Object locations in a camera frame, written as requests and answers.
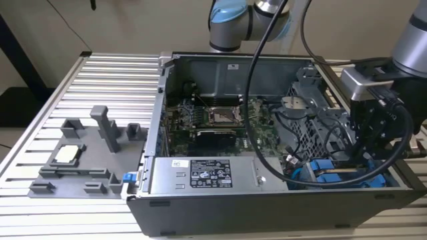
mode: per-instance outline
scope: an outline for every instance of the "metal slotted surface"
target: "metal slotted surface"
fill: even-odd
[[[90,110],[94,105],[107,105],[109,117],[121,126],[130,122],[145,127],[150,124],[154,101],[149,96],[154,94],[151,88],[157,88],[158,56],[94,54],[79,61],[42,110],[41,121],[35,120],[29,127],[0,163],[0,169],[6,169],[0,177],[0,237],[5,239],[150,239],[141,233],[129,206],[121,199],[27,197],[30,184],[63,135],[59,126],[65,118],[79,117],[85,125],[94,125]],[[334,70],[341,74],[342,68]],[[427,147],[426,133],[422,132],[418,138]],[[427,184],[426,158],[408,162]],[[193,236],[193,239],[426,240],[426,225],[427,197],[404,209],[384,211],[358,229],[206,235]]]

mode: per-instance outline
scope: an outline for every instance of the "motherboard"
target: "motherboard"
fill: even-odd
[[[243,105],[198,105],[185,99],[167,107],[169,155],[171,157],[255,156],[245,128]],[[266,157],[282,157],[287,151],[281,144],[274,119],[263,100],[250,99],[249,119],[257,143]]]

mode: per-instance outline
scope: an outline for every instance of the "black cable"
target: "black cable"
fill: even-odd
[[[279,116],[279,113],[275,112],[274,115],[275,115],[275,118],[278,119],[278,122],[279,122],[279,124],[282,125],[282,127],[283,127],[286,130],[289,130],[289,131],[291,132],[291,134],[294,134],[295,137],[297,137],[298,145],[297,145],[295,150],[293,150],[293,152],[290,152],[290,154],[291,154],[294,157],[297,157],[297,159],[302,162],[303,159],[301,158],[301,156],[299,156],[299,154],[298,154],[299,149],[301,149],[301,146],[302,146],[302,138],[301,138],[301,135],[283,123],[283,121],[282,121],[282,119],[281,119],[281,116]]]
[[[263,51],[263,47],[266,45],[267,39],[269,39],[270,34],[274,30],[279,15],[282,13],[282,10],[283,10],[287,2],[289,2],[287,0],[282,1],[279,8],[277,10],[277,13],[274,14],[274,16],[271,18],[270,25],[267,27],[267,30],[266,30],[266,33],[262,37],[259,45],[257,47],[257,50],[254,53],[254,58],[253,58],[253,61],[251,61],[250,67],[249,67],[247,83],[246,83],[245,99],[243,99],[243,103],[245,103],[245,109],[243,109],[245,110],[245,128],[247,131],[247,136],[249,136],[250,142],[253,144],[254,151],[257,153],[257,156],[259,158],[261,163],[267,168],[267,170],[273,173],[273,175],[275,175],[281,180],[283,180],[289,183],[301,184],[301,185],[318,187],[318,188],[353,185],[353,184],[361,183],[361,182],[374,178],[378,174],[384,173],[390,168],[390,166],[397,162],[397,160],[402,157],[402,153],[405,152],[408,144],[409,144],[412,137],[413,137],[413,132],[414,132],[413,117],[412,117],[412,114],[408,111],[408,109],[404,107],[404,105],[398,105],[394,108],[394,113],[398,116],[402,116],[404,123],[405,123],[405,126],[404,126],[405,134],[404,134],[402,141],[400,143],[397,143],[396,151],[390,155],[389,159],[382,163],[382,165],[377,169],[374,169],[373,171],[370,171],[369,173],[366,173],[365,175],[362,175],[354,179],[345,180],[345,181],[337,181],[337,182],[301,181],[301,180],[291,179],[290,177],[283,175],[270,165],[270,163],[266,160],[263,153],[261,151],[261,148],[259,148],[259,145],[257,142],[257,138],[255,138],[255,134],[254,134],[254,130],[253,130],[253,126],[251,126],[251,122],[250,122],[250,88],[251,88],[251,80],[253,80],[255,65],[259,60],[259,57],[261,57],[261,54]]]
[[[13,149],[11,146],[7,146],[7,145],[5,145],[5,144],[2,144],[2,143],[0,143],[0,146],[5,147],[5,148],[7,148],[7,149]]]
[[[49,2],[49,4],[53,6],[53,8],[55,9],[58,15],[61,16],[61,18],[63,19],[65,23],[67,24],[67,27],[70,28],[70,30],[74,32],[74,34],[78,36],[78,38],[82,40],[82,42],[85,43],[86,47],[89,48],[89,50],[93,52],[93,48],[90,47],[90,45],[87,44],[87,42],[83,40],[83,38],[81,37],[81,35],[77,33],[77,31],[74,30],[74,28],[70,26],[66,18],[63,17],[61,11],[57,9],[57,7],[54,6],[54,4],[51,3],[50,0],[46,0]]]
[[[209,11],[207,28],[210,31],[211,31],[211,15],[213,15],[213,9],[214,9],[215,3],[217,3],[217,0],[213,0],[211,9]]]
[[[305,116],[302,116],[302,117],[290,117],[290,116],[285,115],[282,112],[278,112],[278,113],[279,113],[281,117],[283,117],[287,120],[293,120],[293,121],[302,120],[302,119],[306,119],[309,117],[307,114]]]
[[[330,152],[329,148],[328,148],[328,144],[330,141],[330,137],[332,134],[334,132],[336,129],[341,129],[342,130],[342,124],[336,124],[332,129],[328,131],[326,137],[325,137],[325,141],[323,141],[323,149],[326,151],[326,153],[329,154],[329,156],[333,158],[333,153]]]
[[[360,63],[366,63],[366,62],[376,62],[376,61],[385,61],[388,57],[373,57],[373,58],[366,58],[366,59],[358,59],[358,60],[352,60],[352,61],[344,61],[344,62],[328,62],[323,59],[318,58],[314,52],[311,51],[307,41],[306,41],[306,34],[305,34],[305,22],[306,22],[306,15],[309,11],[309,7],[313,3],[313,0],[307,1],[307,5],[305,7],[305,10],[302,12],[302,17],[301,17],[301,40],[302,44],[305,45],[305,48],[307,50],[309,55],[313,57],[313,59],[322,65],[328,66],[342,66],[342,65],[350,65],[350,64],[360,64]]]

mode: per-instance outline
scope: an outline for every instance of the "white wall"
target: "white wall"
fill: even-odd
[[[211,0],[51,0],[94,52],[210,50]],[[0,0],[0,13],[46,83],[55,87],[86,45],[46,0]],[[257,42],[242,45],[253,52]],[[281,42],[266,46],[278,53]]]
[[[51,2],[95,52],[158,54],[169,50],[210,50],[211,0],[97,0],[97,11],[90,0]],[[330,59],[389,56],[417,2],[314,0],[306,22],[313,50]],[[87,50],[86,45],[46,0],[0,0],[0,13],[46,84],[55,87],[81,52]],[[257,45],[258,42],[246,42],[242,52],[253,53]],[[282,43],[273,42],[265,53],[279,54],[281,50]],[[299,33],[290,53],[306,55]]]
[[[311,50],[328,59],[389,57],[418,2],[314,0],[305,24]],[[290,53],[307,55],[299,31]]]

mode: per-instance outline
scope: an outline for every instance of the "power supply label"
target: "power supply label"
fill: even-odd
[[[190,185],[193,188],[233,188],[230,160],[191,160]]]

